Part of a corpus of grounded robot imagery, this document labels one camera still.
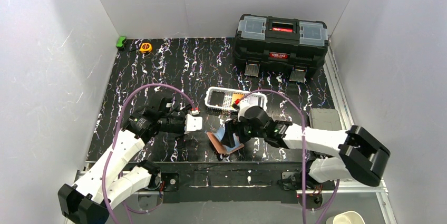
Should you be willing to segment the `brown leather card holder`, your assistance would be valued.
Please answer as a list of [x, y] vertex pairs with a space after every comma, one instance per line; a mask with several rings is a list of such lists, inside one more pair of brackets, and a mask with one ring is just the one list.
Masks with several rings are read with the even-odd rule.
[[244, 147], [235, 134], [226, 133], [224, 126], [221, 126], [217, 132], [207, 132], [206, 135], [219, 154], [232, 154]]

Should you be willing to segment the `orange credit card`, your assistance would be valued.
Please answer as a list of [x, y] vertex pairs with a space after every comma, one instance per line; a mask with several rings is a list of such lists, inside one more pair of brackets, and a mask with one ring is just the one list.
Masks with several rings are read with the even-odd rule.
[[233, 93], [231, 96], [232, 103], [237, 103], [244, 96], [242, 93]]

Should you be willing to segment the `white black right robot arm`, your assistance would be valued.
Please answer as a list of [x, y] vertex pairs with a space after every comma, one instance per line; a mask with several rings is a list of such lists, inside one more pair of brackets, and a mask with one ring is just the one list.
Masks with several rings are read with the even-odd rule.
[[355, 179], [366, 186], [377, 187], [391, 155], [384, 144], [359, 125], [346, 131], [302, 127], [290, 121], [274, 120], [259, 106], [239, 110], [215, 136], [227, 153], [252, 138], [260, 138], [275, 148], [324, 154], [325, 158], [305, 165], [305, 177], [312, 183]]

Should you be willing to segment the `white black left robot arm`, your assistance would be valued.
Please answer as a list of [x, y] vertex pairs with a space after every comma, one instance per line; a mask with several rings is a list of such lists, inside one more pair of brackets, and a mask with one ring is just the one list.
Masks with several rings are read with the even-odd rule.
[[135, 192], [159, 188], [160, 168], [143, 160], [130, 172], [121, 172], [131, 159], [159, 132], [182, 137], [202, 128], [198, 109], [188, 104], [173, 107], [173, 99], [155, 96], [119, 122], [110, 147], [82, 177], [64, 184], [57, 195], [62, 215], [71, 223], [106, 223], [114, 208]]

